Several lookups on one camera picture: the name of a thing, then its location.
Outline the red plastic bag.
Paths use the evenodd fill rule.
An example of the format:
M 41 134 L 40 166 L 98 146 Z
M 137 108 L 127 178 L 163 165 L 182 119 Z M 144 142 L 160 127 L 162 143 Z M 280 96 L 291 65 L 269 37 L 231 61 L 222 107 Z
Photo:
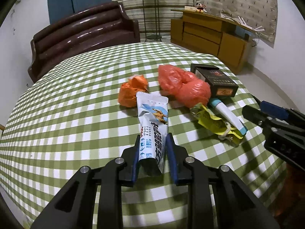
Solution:
M 173 65 L 158 67 L 158 82 L 165 94 L 174 96 L 187 108 L 193 108 L 198 103 L 206 106 L 211 98 L 210 85 L 207 82 L 192 72 Z

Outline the white blue snack pouch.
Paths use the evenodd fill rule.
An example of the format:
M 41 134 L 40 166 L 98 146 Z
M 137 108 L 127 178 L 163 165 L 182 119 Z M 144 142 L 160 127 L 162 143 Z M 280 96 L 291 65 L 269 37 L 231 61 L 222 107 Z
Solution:
M 141 125 L 139 163 L 148 176 L 164 169 L 165 140 L 168 134 L 168 97 L 137 92 L 137 112 Z

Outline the orange wrapper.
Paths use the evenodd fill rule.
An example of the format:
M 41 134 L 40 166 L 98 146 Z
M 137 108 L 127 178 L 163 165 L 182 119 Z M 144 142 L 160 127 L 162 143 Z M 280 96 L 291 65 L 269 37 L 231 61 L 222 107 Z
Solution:
M 118 103 L 127 108 L 134 108 L 136 104 L 137 92 L 148 93 L 148 81 L 143 75 L 135 75 L 123 83 L 119 90 Z

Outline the white blue tube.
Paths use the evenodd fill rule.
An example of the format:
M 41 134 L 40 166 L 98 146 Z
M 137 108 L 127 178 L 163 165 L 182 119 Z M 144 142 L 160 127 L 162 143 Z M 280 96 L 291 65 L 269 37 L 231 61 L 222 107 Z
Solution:
M 240 121 L 240 119 L 219 99 L 211 98 L 209 104 L 218 111 L 226 120 L 231 123 L 242 136 L 245 136 L 248 129 Z

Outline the black cigarette box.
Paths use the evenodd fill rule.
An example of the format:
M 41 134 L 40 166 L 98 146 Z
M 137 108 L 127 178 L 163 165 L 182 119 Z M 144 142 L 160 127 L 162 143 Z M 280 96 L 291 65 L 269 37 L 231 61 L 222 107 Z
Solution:
M 190 71 L 210 85 L 212 98 L 227 98 L 236 95 L 239 86 L 218 67 L 191 64 Z

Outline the yellow crumpled wrapper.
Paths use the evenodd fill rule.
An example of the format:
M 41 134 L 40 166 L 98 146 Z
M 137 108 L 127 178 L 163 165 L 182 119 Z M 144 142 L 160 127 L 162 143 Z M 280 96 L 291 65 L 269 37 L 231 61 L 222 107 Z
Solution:
M 197 119 L 198 124 L 215 134 L 221 141 L 228 140 L 238 146 L 244 136 L 229 122 L 217 117 L 201 103 L 190 109 L 191 114 Z

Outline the green checkered tablecloth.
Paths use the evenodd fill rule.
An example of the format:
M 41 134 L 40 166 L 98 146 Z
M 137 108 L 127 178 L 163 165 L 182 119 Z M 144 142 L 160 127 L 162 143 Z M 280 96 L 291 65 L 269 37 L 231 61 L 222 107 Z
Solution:
M 98 168 L 134 145 L 140 132 L 136 109 L 118 103 L 120 86 L 143 75 L 158 94 L 158 68 L 192 64 L 220 68 L 216 57 L 171 44 L 125 44 L 68 58 L 18 100 L 1 138 L 1 187 L 30 228 L 48 202 L 82 166 Z M 244 141 L 233 146 L 199 125 L 188 108 L 170 98 L 169 132 L 176 144 L 207 166 L 228 165 L 265 206 L 283 187 L 285 163 L 264 149 L 260 127 L 245 121 Z

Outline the white wifi router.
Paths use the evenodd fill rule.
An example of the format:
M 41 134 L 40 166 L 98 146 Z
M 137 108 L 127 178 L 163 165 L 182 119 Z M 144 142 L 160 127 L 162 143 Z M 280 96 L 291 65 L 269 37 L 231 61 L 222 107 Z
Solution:
M 253 27 L 249 26 L 249 25 L 245 22 L 245 20 L 244 20 L 242 17 L 240 17 L 240 16 L 238 16 L 238 19 L 239 19 L 240 24 L 241 24 L 242 26 L 244 26 L 244 27 L 246 27 L 246 28 L 248 28 L 248 29 L 250 29 L 250 30 L 252 30 L 252 31 L 265 31 L 265 29 L 264 29 L 262 26 L 259 26 L 259 27 L 257 27 L 257 28 L 253 28 Z

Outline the wooden tv cabinet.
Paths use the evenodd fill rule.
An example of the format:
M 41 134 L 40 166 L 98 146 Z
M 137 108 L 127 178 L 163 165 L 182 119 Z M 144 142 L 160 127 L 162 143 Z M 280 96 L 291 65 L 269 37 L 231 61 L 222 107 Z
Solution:
M 204 12 L 180 10 L 171 19 L 171 42 L 197 53 L 211 54 L 238 74 L 248 61 L 254 30 Z

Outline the beige patterned curtain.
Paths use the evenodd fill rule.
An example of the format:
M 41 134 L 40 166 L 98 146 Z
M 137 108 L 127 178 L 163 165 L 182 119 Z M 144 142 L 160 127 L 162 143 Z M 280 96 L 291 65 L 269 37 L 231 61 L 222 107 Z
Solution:
M 274 46 L 278 21 L 277 0 L 194 0 L 194 2 L 203 3 L 211 15 L 239 24 L 238 16 L 240 16 L 253 28 L 262 26 L 265 31 L 258 31 L 257 35 L 271 47 Z

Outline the mickey mouse toy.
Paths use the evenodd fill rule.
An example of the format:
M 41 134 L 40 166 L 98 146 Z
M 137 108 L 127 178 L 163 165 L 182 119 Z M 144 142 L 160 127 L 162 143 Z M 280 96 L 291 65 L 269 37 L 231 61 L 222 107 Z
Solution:
M 196 2 L 196 12 L 207 12 L 206 6 L 200 2 Z

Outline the beige box on cabinet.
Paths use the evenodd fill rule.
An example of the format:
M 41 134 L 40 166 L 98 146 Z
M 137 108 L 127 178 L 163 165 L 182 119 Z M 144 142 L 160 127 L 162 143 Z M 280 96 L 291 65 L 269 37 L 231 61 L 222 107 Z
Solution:
M 187 11 L 196 11 L 197 8 L 196 7 L 192 7 L 192 6 L 185 6 L 184 10 L 187 10 Z

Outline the striped green curtain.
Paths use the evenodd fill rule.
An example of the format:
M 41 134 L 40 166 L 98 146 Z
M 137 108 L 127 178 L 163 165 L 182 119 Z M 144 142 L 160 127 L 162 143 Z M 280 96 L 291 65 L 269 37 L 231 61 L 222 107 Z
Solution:
M 171 31 L 171 20 L 180 17 L 175 9 L 192 6 L 193 0 L 113 0 L 123 3 L 126 14 L 139 23 L 142 42 L 155 34 L 168 38 Z

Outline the dark brown leather sofa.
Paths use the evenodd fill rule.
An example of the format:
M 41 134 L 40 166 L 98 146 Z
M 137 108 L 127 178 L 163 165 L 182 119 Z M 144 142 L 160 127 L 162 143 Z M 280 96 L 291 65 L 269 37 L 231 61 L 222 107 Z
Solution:
M 65 17 L 36 33 L 30 42 L 32 62 L 28 74 L 36 83 L 69 57 L 138 42 L 138 21 L 127 16 L 122 3 L 104 3 Z

